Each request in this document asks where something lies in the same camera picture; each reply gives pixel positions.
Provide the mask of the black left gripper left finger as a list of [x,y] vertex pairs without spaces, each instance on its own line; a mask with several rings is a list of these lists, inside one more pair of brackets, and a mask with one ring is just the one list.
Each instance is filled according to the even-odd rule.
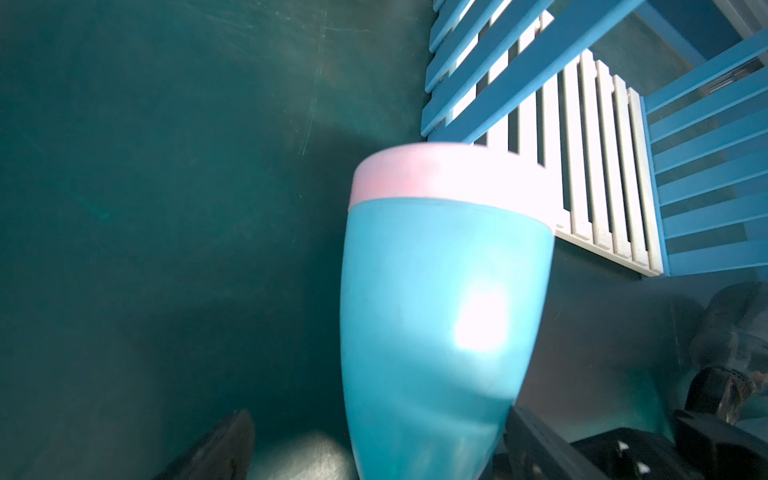
[[154,480],[245,480],[254,439],[254,423],[249,411],[235,411],[200,437]]

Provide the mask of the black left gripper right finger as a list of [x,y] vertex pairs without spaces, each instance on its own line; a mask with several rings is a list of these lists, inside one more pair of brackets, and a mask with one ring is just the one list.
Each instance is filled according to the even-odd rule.
[[606,478],[592,462],[526,408],[510,409],[505,445],[512,479]]

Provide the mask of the teal pink spray bottle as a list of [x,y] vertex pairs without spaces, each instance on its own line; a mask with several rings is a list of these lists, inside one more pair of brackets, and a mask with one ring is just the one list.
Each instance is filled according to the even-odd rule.
[[476,479],[531,360],[557,187],[538,162],[463,143],[355,170],[340,294],[346,417],[363,479]]

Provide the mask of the dark transparent spray bottle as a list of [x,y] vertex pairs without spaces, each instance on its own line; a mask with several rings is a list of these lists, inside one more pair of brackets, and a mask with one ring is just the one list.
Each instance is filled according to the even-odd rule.
[[690,344],[697,373],[685,408],[737,423],[748,400],[767,394],[767,284],[717,292]]

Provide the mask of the blue and white slatted shelf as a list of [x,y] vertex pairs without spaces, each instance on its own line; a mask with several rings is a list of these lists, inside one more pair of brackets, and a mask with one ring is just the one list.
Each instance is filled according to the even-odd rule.
[[742,38],[649,96],[592,45],[631,13],[686,42],[642,1],[436,1],[421,134],[518,153],[553,179],[558,237],[646,276],[763,267],[765,235],[692,240],[767,216],[767,110],[715,124],[767,91],[767,6],[721,1]]

